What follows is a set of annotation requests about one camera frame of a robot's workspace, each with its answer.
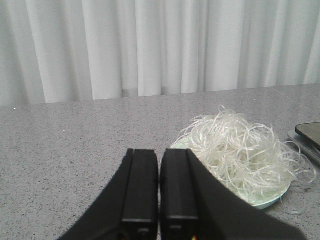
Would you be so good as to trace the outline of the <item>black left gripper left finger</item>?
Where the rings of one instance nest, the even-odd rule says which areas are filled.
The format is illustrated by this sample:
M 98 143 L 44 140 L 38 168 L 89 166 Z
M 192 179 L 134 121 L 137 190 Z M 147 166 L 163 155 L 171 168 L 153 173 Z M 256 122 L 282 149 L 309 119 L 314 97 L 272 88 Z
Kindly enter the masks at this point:
M 155 240 L 159 167 L 154 150 L 128 149 L 120 167 L 62 240 Z

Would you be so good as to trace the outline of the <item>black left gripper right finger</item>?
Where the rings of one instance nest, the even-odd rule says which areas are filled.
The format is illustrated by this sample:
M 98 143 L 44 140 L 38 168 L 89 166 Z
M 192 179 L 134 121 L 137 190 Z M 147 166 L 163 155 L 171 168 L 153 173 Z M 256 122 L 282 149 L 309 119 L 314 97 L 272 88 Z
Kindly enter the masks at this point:
M 296 227 L 249 205 L 190 149 L 167 149 L 160 170 L 163 240 L 304 240 Z

